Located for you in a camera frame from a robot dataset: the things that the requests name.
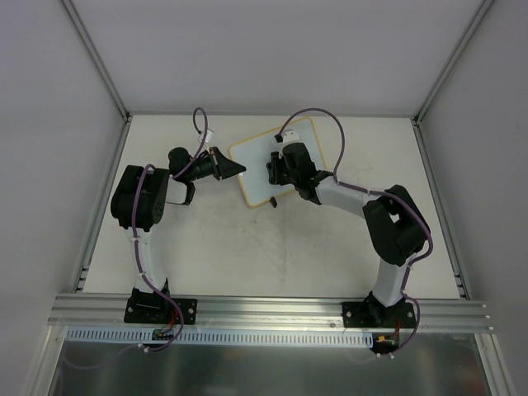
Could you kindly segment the yellow framed whiteboard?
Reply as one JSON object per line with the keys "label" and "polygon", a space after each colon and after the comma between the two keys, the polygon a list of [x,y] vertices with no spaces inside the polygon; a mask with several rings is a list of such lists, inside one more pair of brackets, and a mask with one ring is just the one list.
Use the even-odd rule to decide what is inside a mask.
{"label": "yellow framed whiteboard", "polygon": [[[228,148],[230,159],[246,168],[245,172],[238,175],[238,180],[244,198],[252,208],[268,203],[272,197],[295,192],[292,185],[276,186],[269,183],[266,165],[271,161],[271,153],[281,150],[281,145],[274,138],[279,130],[280,127],[277,127],[254,135]],[[327,164],[313,120],[307,116],[294,120],[286,127],[286,131],[289,130],[300,136],[317,169],[325,170]]]}

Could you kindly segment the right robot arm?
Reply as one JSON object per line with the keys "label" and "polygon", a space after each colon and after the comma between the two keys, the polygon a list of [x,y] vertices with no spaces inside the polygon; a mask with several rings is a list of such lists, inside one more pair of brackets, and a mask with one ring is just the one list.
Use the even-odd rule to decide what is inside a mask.
{"label": "right robot arm", "polygon": [[270,184],[291,184],[300,197],[357,215],[366,223],[379,257],[372,291],[360,303],[342,303],[345,328],[414,328],[417,307],[405,296],[413,265],[431,254],[431,230],[408,191],[400,185],[370,191],[338,181],[319,170],[305,144],[287,144],[271,153]]}

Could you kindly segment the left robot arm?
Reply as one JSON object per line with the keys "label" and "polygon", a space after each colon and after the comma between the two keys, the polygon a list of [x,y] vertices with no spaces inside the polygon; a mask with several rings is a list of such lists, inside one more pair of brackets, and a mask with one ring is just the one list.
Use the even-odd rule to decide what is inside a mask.
{"label": "left robot arm", "polygon": [[229,179],[246,171],[218,148],[202,149],[193,157],[183,147],[168,153],[167,168],[129,165],[111,198],[111,215],[130,241],[136,281],[127,300],[124,321],[133,324],[193,325],[195,299],[173,299],[158,255],[156,227],[165,206],[189,205],[194,181]]}

